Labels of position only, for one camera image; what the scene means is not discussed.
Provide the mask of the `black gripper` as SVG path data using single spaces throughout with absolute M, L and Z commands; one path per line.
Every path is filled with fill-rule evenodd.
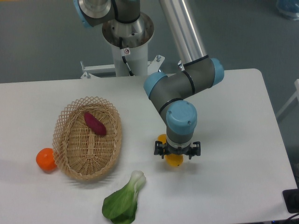
M 165 147 L 168 154 L 176 154 L 176 155 L 187 155 L 189 160 L 194 156 L 200 156 L 200 141 L 193 142 L 193 146 L 189 145 L 175 145 L 172 146 L 169 142 L 163 143 L 161 141 L 156 140 L 154 145 L 154 155 L 161 156 L 164 159 L 165 156 Z

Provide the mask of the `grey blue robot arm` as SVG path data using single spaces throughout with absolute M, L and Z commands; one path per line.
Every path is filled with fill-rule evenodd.
M 192 142 L 197 111 L 187 98 L 211 88 L 224 78 L 224 68 L 210 58 L 202 44 L 186 0 L 162 0 L 161 8 L 182 61 L 182 70 L 168 76 L 151 72 L 148 43 L 154 33 L 150 17 L 138 0 L 76 0 L 75 9 L 86 27 L 102 25 L 113 52 L 115 73 L 146 76 L 144 90 L 166 125 L 166 142 L 157 141 L 154 153 L 199 156 L 200 142 Z

